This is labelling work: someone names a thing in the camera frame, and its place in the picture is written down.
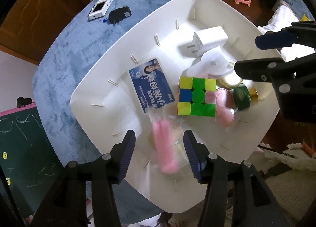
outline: power adapter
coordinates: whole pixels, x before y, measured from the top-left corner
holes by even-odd
[[[218,46],[224,46],[228,36],[222,27],[212,27],[194,32],[192,45],[188,48],[194,47],[193,53],[201,57],[205,52],[214,49]]]

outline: round-cornered table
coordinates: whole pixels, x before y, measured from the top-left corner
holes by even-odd
[[[82,130],[70,109],[70,98],[98,59],[128,30],[170,0],[113,0],[107,14],[129,6],[132,16],[113,26],[88,21],[96,0],[86,6],[60,33],[41,61],[33,78],[34,98],[44,129],[61,163],[86,163],[101,154]],[[113,186],[122,224],[137,223],[162,210],[125,180]],[[91,198],[91,184],[87,183]]]

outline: blurry pink stick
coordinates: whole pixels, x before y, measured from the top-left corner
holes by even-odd
[[[179,166],[175,158],[169,120],[155,121],[152,128],[161,171],[166,174],[177,173]]]

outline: white plastic tray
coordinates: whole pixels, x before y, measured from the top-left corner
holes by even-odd
[[[127,130],[135,131],[137,149],[126,180],[148,200],[171,213],[186,211],[202,201],[206,185],[198,184],[192,174],[175,181],[153,163],[144,167],[154,154],[148,143],[151,124],[142,113],[128,75],[136,66],[131,56],[139,63],[157,58],[176,95],[179,77],[195,60],[192,50],[187,49],[193,33],[215,26],[222,26],[228,35],[224,50],[230,62],[280,57],[275,49],[257,49],[254,40],[261,33],[223,1],[172,0],[121,37],[91,68],[71,97],[75,117],[101,154],[120,143]],[[108,82],[109,79],[119,86]],[[191,129],[198,142],[205,143],[209,151],[226,161],[240,163],[251,155],[279,110],[270,84],[255,83],[254,86],[259,98],[264,100],[248,111],[237,112],[229,129],[221,127],[214,118],[176,116],[175,120],[184,130]]]

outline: white charger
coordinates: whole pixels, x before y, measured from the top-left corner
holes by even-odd
[[[98,0],[90,11],[88,18],[90,20],[103,17],[109,9],[113,0]]]
[[[228,36],[222,27],[212,27],[194,32],[192,45],[188,46],[188,48],[194,47],[192,52],[201,57],[211,49],[218,46],[222,48],[227,40]]]

